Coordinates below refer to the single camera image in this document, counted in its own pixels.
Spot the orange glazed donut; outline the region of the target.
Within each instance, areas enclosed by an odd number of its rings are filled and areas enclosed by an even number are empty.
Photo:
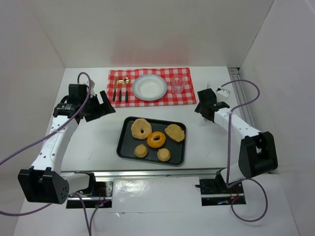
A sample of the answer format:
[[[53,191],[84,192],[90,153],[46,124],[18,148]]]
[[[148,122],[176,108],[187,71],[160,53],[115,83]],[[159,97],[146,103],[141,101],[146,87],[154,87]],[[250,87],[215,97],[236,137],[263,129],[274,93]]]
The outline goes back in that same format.
[[[164,145],[166,136],[160,131],[155,131],[147,137],[147,144],[151,148],[160,148]]]

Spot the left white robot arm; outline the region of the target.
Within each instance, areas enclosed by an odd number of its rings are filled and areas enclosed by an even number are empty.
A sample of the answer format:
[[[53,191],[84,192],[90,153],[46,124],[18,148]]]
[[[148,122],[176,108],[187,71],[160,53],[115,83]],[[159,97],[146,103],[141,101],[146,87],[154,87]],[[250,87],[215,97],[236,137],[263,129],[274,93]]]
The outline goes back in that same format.
[[[63,204],[69,195],[96,191],[96,179],[91,172],[77,171],[61,176],[61,166],[67,146],[80,120],[87,122],[115,112],[105,91],[88,94],[85,84],[70,84],[68,95],[54,108],[50,137],[43,143],[40,154],[28,169],[18,174],[19,184],[28,202]]]

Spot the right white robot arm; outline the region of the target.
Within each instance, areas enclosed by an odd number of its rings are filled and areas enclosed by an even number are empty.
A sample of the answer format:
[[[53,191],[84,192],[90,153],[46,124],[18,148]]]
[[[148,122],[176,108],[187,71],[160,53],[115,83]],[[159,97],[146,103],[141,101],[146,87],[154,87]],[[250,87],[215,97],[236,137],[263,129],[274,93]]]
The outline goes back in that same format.
[[[270,132],[261,132],[232,113],[224,101],[217,101],[212,89],[204,89],[197,94],[199,103],[195,112],[226,130],[228,145],[231,144],[232,134],[235,134],[235,140],[240,145],[237,163],[216,172],[212,186],[219,193],[228,193],[227,185],[278,168],[274,136]]]

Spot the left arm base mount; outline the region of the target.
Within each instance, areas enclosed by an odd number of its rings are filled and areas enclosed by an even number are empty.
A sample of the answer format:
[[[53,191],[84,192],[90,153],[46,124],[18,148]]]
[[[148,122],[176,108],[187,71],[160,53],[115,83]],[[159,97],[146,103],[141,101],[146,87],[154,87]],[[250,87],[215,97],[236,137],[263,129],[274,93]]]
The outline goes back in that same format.
[[[87,209],[92,208],[111,208],[114,190],[113,180],[96,181],[93,189],[79,190],[76,192],[85,204]]]

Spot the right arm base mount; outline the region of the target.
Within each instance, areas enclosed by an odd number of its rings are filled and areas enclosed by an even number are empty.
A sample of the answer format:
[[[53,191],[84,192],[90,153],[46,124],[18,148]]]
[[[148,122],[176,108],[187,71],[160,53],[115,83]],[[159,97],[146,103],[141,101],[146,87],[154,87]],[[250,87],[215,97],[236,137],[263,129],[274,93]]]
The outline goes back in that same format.
[[[227,206],[234,201],[235,205],[245,205],[246,199],[241,183],[227,188],[215,179],[200,179],[195,185],[200,190],[202,206]]]

